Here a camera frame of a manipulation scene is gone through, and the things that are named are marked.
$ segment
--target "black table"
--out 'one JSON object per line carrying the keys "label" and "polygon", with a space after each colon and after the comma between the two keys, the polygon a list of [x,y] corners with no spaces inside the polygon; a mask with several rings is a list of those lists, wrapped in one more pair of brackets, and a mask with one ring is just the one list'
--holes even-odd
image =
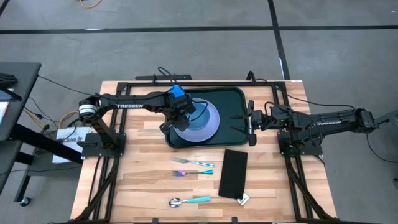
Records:
{"label": "black table", "polygon": [[[46,164],[46,169],[53,169],[51,162],[43,162],[43,156],[37,156],[35,160],[35,154],[31,155],[20,152],[19,150],[23,142],[49,152],[50,156],[47,155],[44,157],[52,157],[52,154],[54,154],[77,164],[83,163],[80,152],[70,149],[57,141],[53,141],[45,137],[42,133],[37,133],[17,124],[19,116],[39,76],[40,68],[40,63],[0,62],[0,72],[14,75],[17,78],[17,83],[10,88],[13,88],[13,92],[22,97],[21,101],[10,102],[8,104],[0,124],[0,194],[6,184],[14,162],[21,162],[29,166],[38,164],[41,167],[43,167],[42,164]],[[69,166],[69,164],[60,164],[59,166],[65,167]],[[23,200],[30,177],[31,174],[27,170],[15,197],[15,202]]]}

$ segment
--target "dark green tray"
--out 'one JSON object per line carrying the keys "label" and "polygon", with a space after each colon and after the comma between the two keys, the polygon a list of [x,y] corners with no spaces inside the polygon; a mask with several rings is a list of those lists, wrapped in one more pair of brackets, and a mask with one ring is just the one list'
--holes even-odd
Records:
{"label": "dark green tray", "polygon": [[202,142],[190,142],[177,135],[174,128],[166,135],[166,143],[173,148],[189,147],[215,147],[215,146],[237,146],[247,143],[248,137],[231,126],[248,130],[246,119],[231,119],[233,116],[246,114],[246,100],[242,90],[236,87],[227,88],[201,88],[184,90],[191,94],[192,98],[202,98],[213,103],[220,114],[220,126],[216,134],[210,139]]}

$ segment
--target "wooden table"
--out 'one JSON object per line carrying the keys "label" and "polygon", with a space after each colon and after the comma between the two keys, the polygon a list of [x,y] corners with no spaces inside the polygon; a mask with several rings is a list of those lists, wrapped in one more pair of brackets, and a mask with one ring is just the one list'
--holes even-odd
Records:
{"label": "wooden table", "polygon": [[[214,80],[214,82],[220,81],[225,82],[225,80]],[[101,93],[115,94],[117,83],[103,82]],[[307,99],[301,81],[286,81],[286,86],[288,94]],[[273,101],[271,88],[267,86],[240,87],[240,89],[244,92],[246,101],[254,100],[257,110],[264,110],[264,103]],[[151,91],[165,90],[166,87],[134,87],[132,94],[145,95]],[[291,98],[289,102],[294,110],[310,113],[307,103]],[[111,112],[103,119],[109,125]],[[162,114],[146,110],[127,111],[125,126],[127,145],[119,164],[111,222],[151,222],[152,218],[159,218],[160,222],[230,222],[231,217],[237,217],[239,222],[295,220],[285,162],[279,153],[277,130],[257,131],[257,144],[254,147],[249,147],[247,144],[226,147],[249,154],[245,192],[250,199],[244,206],[240,206],[234,199],[218,196],[225,147],[204,149],[168,147],[164,135],[159,131],[159,125],[163,120]],[[214,163],[215,173],[172,177],[171,170],[204,168],[171,161],[170,156]],[[302,160],[309,191],[325,211],[335,217],[336,212],[323,164],[314,156],[302,156]],[[71,218],[77,217],[88,203],[96,161],[95,157],[84,161]],[[301,214],[304,217],[302,194],[299,190],[297,192]],[[104,217],[107,196],[105,193],[100,218]],[[203,196],[211,196],[211,202],[183,204],[179,208],[170,208],[168,204],[169,200],[175,197],[188,199]]]}

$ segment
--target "concrete floor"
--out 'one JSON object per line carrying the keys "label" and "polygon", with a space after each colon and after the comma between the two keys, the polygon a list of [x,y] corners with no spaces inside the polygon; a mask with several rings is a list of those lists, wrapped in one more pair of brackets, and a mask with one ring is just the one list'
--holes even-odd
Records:
{"label": "concrete floor", "polygon": [[[278,0],[275,8],[281,26],[398,24],[395,0]],[[0,17],[0,29],[236,25],[270,26],[267,1],[112,0],[83,9],[72,0],[10,0]],[[397,30],[283,31],[282,40],[291,79],[304,80],[309,100],[351,104],[375,116],[398,108]],[[0,35],[0,61],[40,62],[42,76],[89,93],[99,91],[102,80],[152,75],[157,66],[194,79],[245,78],[248,70],[258,78],[282,78],[272,31]],[[53,119],[75,110],[84,97],[40,79],[31,96]],[[27,107],[36,111],[32,102]],[[39,130],[25,116],[19,122]],[[398,161],[398,140],[388,126],[369,138],[380,156]],[[392,178],[398,165],[376,158],[362,134],[328,136],[323,151],[338,216],[395,223],[398,190]],[[26,195],[34,200],[26,208],[12,203],[22,175],[13,173],[0,196],[1,223],[68,220],[79,172],[32,178]],[[62,200],[55,200],[59,195]]]}

